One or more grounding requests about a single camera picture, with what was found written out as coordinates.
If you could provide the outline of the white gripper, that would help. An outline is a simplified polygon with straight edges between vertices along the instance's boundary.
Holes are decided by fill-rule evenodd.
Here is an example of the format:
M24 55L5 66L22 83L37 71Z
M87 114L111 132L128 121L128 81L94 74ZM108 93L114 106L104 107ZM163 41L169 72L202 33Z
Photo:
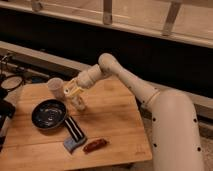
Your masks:
M82 89L78 84L77 84L77 80L75 78L73 78L72 80L70 80L66 86L64 87L64 94L65 96L69 96L69 97L75 97L79 94L81 94L84 91L84 89Z

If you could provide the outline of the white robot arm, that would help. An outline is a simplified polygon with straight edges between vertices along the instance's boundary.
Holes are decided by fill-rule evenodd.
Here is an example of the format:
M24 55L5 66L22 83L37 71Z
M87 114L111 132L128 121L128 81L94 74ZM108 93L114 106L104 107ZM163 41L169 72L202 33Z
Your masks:
M152 113L154 171L204 171L197 114L192 100L176 89L158 90L119 64L109 53L64 88L72 98L101 79L116 76Z

